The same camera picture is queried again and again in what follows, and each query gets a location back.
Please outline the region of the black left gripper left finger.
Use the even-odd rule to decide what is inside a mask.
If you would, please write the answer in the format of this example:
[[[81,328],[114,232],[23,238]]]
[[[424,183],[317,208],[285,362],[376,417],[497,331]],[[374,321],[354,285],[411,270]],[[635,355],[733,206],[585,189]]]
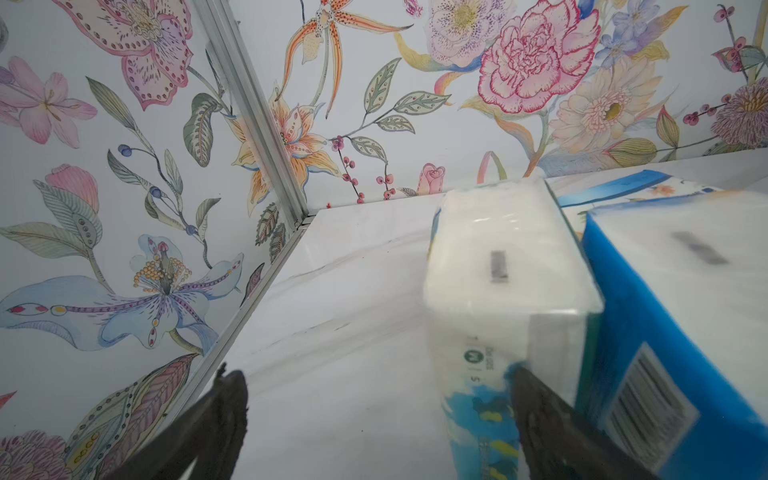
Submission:
[[[230,479],[247,433],[248,387],[221,365],[200,400],[109,479]]]

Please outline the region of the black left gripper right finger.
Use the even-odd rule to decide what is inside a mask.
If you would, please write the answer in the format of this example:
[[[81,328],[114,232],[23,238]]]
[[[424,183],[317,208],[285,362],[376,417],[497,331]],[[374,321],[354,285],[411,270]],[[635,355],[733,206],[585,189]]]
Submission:
[[[511,405],[532,479],[654,479],[528,369],[511,374]]]

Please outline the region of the aluminium corner post left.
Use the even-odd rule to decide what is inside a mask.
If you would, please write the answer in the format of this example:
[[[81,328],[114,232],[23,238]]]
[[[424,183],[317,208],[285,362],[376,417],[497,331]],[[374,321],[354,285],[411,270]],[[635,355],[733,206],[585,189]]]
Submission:
[[[271,115],[268,97],[261,89],[236,18],[227,1],[201,0],[194,3],[215,56],[229,82],[246,122],[246,131],[255,142],[262,169],[271,190],[287,207],[294,227],[309,215],[302,190],[296,182],[290,156],[284,150]]]

